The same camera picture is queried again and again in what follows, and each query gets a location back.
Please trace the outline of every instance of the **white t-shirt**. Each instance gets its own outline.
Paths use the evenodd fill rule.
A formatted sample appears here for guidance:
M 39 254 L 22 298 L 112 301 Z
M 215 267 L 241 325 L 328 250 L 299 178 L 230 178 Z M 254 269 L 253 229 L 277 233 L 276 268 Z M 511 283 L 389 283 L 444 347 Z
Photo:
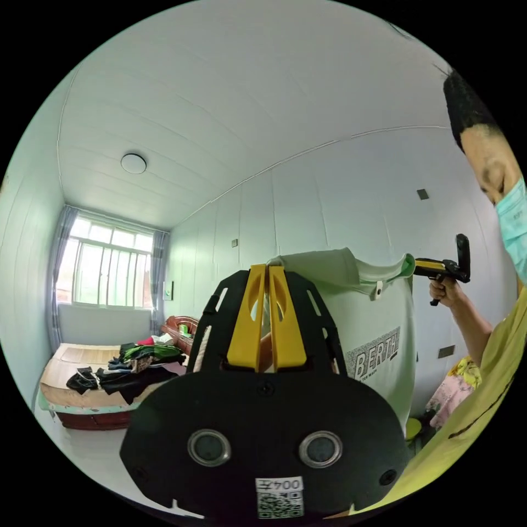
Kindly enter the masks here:
M 281 265 L 313 282 L 333 317 L 349 377 L 381 395 L 406 429 L 416 372 L 411 255 L 379 267 L 357 260 L 349 249 L 279 256 Z M 262 336 L 271 330 L 268 297 Z

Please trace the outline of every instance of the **black hair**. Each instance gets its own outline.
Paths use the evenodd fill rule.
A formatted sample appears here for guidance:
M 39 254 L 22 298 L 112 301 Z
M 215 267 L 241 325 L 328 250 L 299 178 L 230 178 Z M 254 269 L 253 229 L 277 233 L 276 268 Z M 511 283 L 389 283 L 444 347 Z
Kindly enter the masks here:
M 462 152 L 461 134 L 468 128 L 485 125 L 489 134 L 502 134 L 484 102 L 457 71 L 449 73 L 443 83 L 443 93 L 452 135 Z

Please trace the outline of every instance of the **face mask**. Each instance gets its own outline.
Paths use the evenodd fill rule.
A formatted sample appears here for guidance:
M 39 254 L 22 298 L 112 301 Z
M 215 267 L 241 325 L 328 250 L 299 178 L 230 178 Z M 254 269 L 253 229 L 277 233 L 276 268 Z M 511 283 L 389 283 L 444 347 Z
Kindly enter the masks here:
M 527 285 L 527 195 L 520 181 L 496 205 L 505 250 L 510 254 L 516 273 Z

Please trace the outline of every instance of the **window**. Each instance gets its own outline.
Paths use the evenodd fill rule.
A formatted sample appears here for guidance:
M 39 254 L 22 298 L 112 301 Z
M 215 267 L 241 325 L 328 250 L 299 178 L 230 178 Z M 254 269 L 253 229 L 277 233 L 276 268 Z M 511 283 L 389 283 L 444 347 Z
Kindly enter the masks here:
M 153 235 L 79 216 L 57 280 L 57 302 L 151 309 Z

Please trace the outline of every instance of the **hand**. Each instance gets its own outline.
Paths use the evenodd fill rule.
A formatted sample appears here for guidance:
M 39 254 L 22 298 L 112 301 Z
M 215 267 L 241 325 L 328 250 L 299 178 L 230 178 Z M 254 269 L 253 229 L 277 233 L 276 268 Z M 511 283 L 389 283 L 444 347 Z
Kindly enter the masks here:
M 445 278 L 442 282 L 431 280 L 430 296 L 445 307 L 452 307 L 463 299 L 463 291 L 453 278 Z

